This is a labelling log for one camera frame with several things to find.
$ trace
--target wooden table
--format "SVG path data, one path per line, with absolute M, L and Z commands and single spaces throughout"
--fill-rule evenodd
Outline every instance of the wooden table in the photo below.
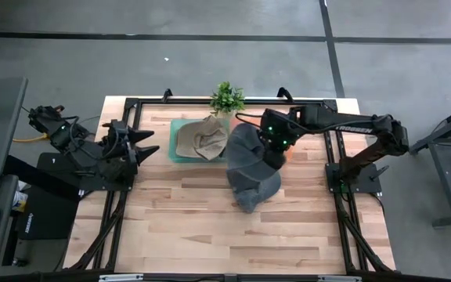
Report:
M 121 120 L 125 98 L 106 97 L 100 125 Z M 337 99 L 337 106 L 341 113 L 359 113 L 356 99 Z M 261 114 L 264 109 L 248 106 L 245 112 Z M 281 169 L 282 189 L 247 215 L 233 199 L 225 164 L 176 164 L 168 158 L 170 121 L 205 118 L 209 112 L 205 105 L 143 107 L 140 129 L 155 133 L 139 146 L 161 148 L 142 163 L 128 196 L 116 271 L 344 273 L 334 199 L 327 191 L 323 169 L 327 163 L 323 135 L 298 140 L 292 160 Z M 106 134 L 106 128 L 99 127 L 96 138 Z M 366 147 L 363 135 L 344 134 L 344 139 L 348 155 Z M 95 192 L 80 203 L 64 266 L 75 263 L 99 232 L 105 196 Z M 367 194 L 356 194 L 356 203 L 363 236 L 394 269 L 381 207 Z M 353 239 L 350 244 L 358 265 Z

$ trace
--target gray fabric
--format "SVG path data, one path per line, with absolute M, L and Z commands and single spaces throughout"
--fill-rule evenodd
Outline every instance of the gray fabric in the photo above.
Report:
M 202 157 L 213 160 L 224 150 L 227 130 L 210 115 L 203 121 L 183 125 L 177 132 L 176 153 L 181 157 Z
M 263 160 L 264 146 L 253 125 L 237 125 L 225 146 L 227 179 L 240 208 L 254 212 L 257 205 L 278 192 L 280 173 Z

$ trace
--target beige cloth hat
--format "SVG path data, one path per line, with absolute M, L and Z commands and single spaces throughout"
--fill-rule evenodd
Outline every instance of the beige cloth hat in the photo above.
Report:
M 226 148 L 227 131 L 213 115 L 183 125 L 177 132 L 176 153 L 181 157 L 212 160 Z

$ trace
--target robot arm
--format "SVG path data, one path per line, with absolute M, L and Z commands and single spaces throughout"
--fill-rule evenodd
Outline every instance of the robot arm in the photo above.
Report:
M 284 163 L 283 152 L 305 134 L 329 130 L 362 133 L 377 137 L 377 141 L 354 157 L 340 159 L 340 178 L 352 182 L 362 168 L 383 156 L 401 156 L 408 151 L 406 128 L 391 115 L 364 116 L 339 114 L 319 105 L 292 107 L 288 114 L 266 109 L 261 119 L 259 136 L 265 144 L 264 160 L 279 169 Z
M 140 163 L 159 149 L 159 146 L 138 148 L 135 144 L 154 132 L 133 130 L 118 120 L 103 125 L 109 132 L 100 142 L 89 141 L 86 137 L 91 133 L 78 124 L 79 117 L 63 117 L 62 110 L 62 106 L 31 109 L 29 124 L 45 133 L 52 146 L 74 164 L 82 190 L 126 189 Z

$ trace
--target concrete floor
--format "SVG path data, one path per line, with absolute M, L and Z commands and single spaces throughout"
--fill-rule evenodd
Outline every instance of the concrete floor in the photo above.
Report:
M 451 38 L 451 0 L 327 0 L 335 36 Z M 0 29 L 136 34 L 324 35 L 317 0 L 0 0 Z M 347 97 L 390 113 L 410 142 L 451 114 L 451 45 L 337 44 Z M 29 78 L 25 107 L 63 104 L 83 118 L 106 95 L 207 96 L 224 80 L 248 96 L 335 97 L 326 43 L 0 39 L 0 78 Z M 97 121 L 85 123 L 94 129 Z M 19 138 L 36 136 L 24 116 Z M 46 143 L 14 144 L 35 165 Z M 451 227 L 431 156 L 387 157 L 381 176 L 398 270 L 451 278 Z

